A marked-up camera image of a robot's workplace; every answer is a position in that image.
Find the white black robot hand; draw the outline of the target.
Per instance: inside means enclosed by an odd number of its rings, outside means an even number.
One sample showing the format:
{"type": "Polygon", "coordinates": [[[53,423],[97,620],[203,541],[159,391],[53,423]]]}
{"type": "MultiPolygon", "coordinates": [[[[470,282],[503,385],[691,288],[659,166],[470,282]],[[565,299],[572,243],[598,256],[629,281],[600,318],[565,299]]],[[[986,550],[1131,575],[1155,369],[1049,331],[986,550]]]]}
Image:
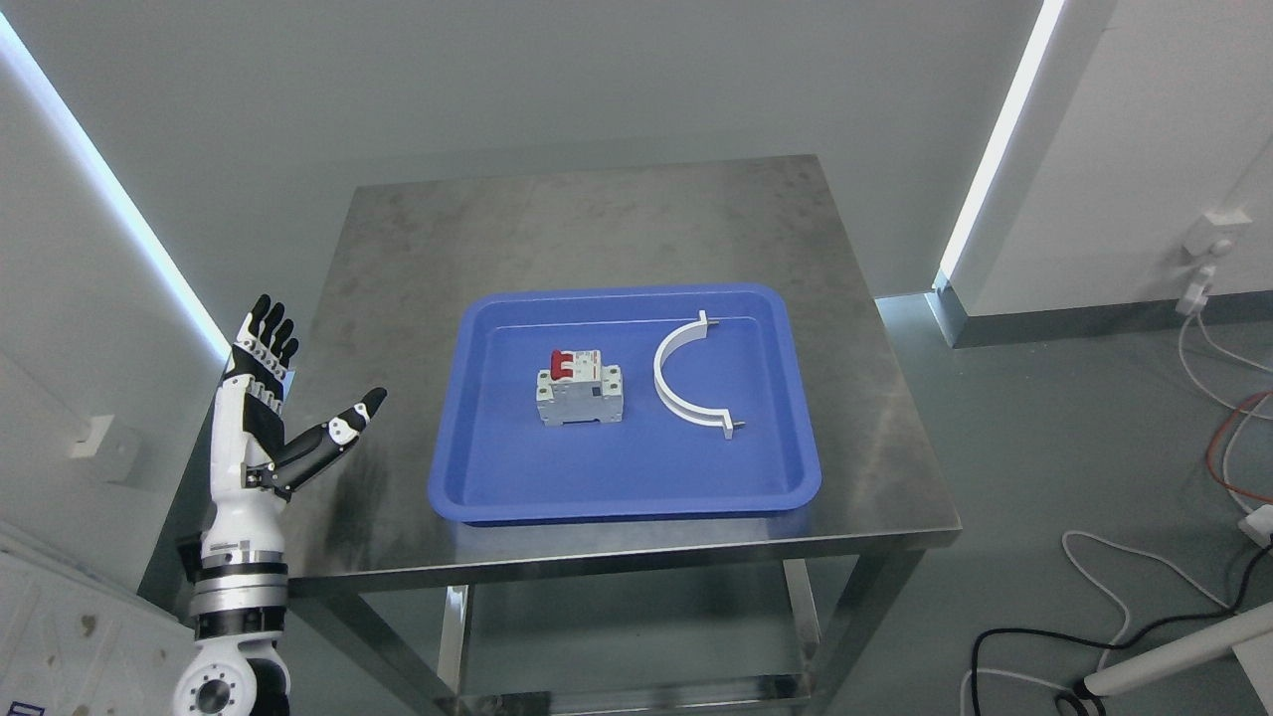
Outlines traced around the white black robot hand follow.
{"type": "Polygon", "coordinates": [[[264,294],[230,344],[214,395],[209,476],[215,515],[201,544],[204,567],[283,561],[283,508],[300,485],[351,452],[388,395],[374,387],[286,440],[283,378],[299,347],[292,333],[283,303],[264,294]]]}

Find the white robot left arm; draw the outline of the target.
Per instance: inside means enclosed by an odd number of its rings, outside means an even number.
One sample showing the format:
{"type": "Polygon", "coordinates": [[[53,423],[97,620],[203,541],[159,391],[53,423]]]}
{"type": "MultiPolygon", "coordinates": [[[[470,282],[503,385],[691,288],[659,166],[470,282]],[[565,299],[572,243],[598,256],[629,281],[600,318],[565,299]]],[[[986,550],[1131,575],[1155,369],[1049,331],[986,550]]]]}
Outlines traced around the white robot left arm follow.
{"type": "Polygon", "coordinates": [[[174,685],[171,713],[289,713],[292,682],[278,654],[289,585],[281,553],[214,555],[190,577],[196,651],[174,685]]]}

